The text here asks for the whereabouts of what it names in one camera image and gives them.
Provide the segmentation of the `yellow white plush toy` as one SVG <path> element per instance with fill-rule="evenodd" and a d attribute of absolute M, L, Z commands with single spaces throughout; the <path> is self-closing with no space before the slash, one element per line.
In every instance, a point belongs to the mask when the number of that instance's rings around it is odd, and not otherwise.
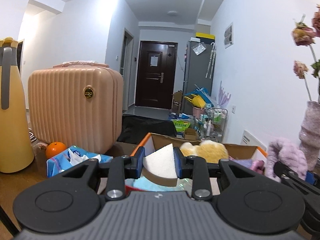
<path fill-rule="evenodd" d="M 208 163 L 217 164 L 220 159 L 229 159 L 225 146 L 211 140 L 202 141 L 199 145 L 185 142 L 181 145 L 180 150 L 185 157 L 195 155 L 204 158 Z"/>

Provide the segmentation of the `lavender fluffy knit item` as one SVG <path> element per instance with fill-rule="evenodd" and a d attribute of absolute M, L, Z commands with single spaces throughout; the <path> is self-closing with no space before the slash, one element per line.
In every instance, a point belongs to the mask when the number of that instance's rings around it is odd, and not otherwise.
<path fill-rule="evenodd" d="M 275 139 L 269 143 L 267 149 L 265 176 L 280 182 L 280 178 L 274 173 L 274 165 L 278 161 L 296 172 L 300 179 L 306 179 L 308 164 L 305 154 L 289 139 Z"/>

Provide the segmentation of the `purple burlap pouch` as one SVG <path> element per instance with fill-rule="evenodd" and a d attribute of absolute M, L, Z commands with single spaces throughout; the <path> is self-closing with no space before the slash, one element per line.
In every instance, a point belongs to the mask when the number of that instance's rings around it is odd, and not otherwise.
<path fill-rule="evenodd" d="M 249 168 L 252 171 L 255 171 L 259 174 L 264 174 L 264 161 L 263 160 L 252 160 L 252 159 L 234 159 L 229 157 L 230 160 Z"/>

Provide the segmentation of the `red cardboard box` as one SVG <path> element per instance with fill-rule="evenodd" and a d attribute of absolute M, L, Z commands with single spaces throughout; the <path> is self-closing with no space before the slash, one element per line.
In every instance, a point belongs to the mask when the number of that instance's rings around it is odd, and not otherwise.
<path fill-rule="evenodd" d="M 252 169 L 260 174 L 264 171 L 267 153 L 258 146 L 235 144 L 221 144 L 211 140 L 196 141 L 169 137 L 156 133 L 148 133 L 138 144 L 144 147 L 145 154 L 149 155 L 164 146 L 172 144 L 178 147 L 183 155 L 196 155 L 203 157 L 208 163 L 217 163 L 220 159 L 229 159 Z M 191 179 L 161 178 L 147 174 L 138 179 L 127 179 L 126 191 L 186 191 L 191 194 Z"/>

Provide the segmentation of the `black bag on floor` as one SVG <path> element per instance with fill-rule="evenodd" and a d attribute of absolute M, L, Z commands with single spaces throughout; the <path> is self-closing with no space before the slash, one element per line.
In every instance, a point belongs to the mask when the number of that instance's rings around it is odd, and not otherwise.
<path fill-rule="evenodd" d="M 121 134 L 117 141 L 138 145 L 148 133 L 170 137 L 176 137 L 177 135 L 172 121 L 124 114 L 122 116 Z"/>

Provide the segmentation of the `pink textured vase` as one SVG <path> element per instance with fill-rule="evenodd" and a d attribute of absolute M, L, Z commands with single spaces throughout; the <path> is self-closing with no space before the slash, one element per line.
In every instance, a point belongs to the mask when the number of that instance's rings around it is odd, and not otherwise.
<path fill-rule="evenodd" d="M 308 170 L 313 171 L 319 156 L 320 135 L 319 103 L 308 101 L 299 132 L 300 150 L 304 153 Z"/>

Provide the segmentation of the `metal storage trolley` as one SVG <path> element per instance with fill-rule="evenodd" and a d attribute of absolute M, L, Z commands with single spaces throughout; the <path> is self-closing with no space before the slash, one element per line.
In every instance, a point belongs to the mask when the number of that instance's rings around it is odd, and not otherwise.
<path fill-rule="evenodd" d="M 205 108 L 199 120 L 199 136 L 201 140 L 212 140 L 221 143 L 225 133 L 227 115 L 227 109 Z"/>

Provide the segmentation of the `blue tissue pack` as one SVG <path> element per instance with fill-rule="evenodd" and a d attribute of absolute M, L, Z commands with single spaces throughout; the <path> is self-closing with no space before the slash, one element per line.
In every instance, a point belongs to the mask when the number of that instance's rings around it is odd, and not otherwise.
<path fill-rule="evenodd" d="M 109 163 L 113 157 L 87 152 L 86 150 L 73 145 L 47 160 L 47 177 L 53 177 L 88 159 L 97 159 L 99 163 Z"/>

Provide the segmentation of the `pink ribbed suitcase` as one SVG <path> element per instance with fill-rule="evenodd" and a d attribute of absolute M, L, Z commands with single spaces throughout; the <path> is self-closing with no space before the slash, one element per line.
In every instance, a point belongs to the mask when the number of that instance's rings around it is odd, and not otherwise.
<path fill-rule="evenodd" d="M 28 79 L 31 129 L 47 144 L 104 154 L 121 134 L 123 88 L 122 75 L 106 64 L 71 62 L 36 70 Z"/>

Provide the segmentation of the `orange fruit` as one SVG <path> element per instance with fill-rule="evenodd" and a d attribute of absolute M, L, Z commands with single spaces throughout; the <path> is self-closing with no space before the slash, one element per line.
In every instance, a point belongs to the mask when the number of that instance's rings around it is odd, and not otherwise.
<path fill-rule="evenodd" d="M 50 159 L 67 149 L 67 146 L 62 142 L 52 142 L 46 148 L 46 158 Z"/>

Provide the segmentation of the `dark brown entrance door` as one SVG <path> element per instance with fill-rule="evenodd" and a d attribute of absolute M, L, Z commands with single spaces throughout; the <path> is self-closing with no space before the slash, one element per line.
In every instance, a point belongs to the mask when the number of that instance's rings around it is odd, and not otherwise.
<path fill-rule="evenodd" d="M 176 42 L 140 42 L 136 106 L 171 109 L 177 45 Z"/>

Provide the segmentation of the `grey refrigerator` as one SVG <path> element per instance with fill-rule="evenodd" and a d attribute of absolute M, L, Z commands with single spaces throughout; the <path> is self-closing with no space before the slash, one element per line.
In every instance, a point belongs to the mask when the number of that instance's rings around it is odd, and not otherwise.
<path fill-rule="evenodd" d="M 205 88 L 211 95 L 213 77 L 210 79 L 211 70 L 207 74 L 212 44 L 195 41 L 187 43 L 185 70 L 183 80 L 183 96 L 191 94 L 197 88 Z"/>

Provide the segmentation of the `yellow thermos jug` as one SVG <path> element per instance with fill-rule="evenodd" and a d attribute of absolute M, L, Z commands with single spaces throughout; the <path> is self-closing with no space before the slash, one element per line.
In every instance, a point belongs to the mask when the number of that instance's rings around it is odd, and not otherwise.
<path fill-rule="evenodd" d="M 25 96 L 17 66 L 18 42 L 1 40 L 1 149 L 0 171 L 15 173 L 34 159 L 29 135 Z"/>

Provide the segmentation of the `yellow black box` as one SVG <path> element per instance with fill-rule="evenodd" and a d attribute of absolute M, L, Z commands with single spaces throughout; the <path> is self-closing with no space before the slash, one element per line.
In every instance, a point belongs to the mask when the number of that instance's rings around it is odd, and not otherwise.
<path fill-rule="evenodd" d="M 211 39 L 211 40 L 215 39 L 215 36 L 212 35 L 212 34 L 205 34 L 205 33 L 199 33 L 199 32 L 196 33 L 196 37 L 198 37 L 198 38 L 206 38 L 206 39 Z"/>

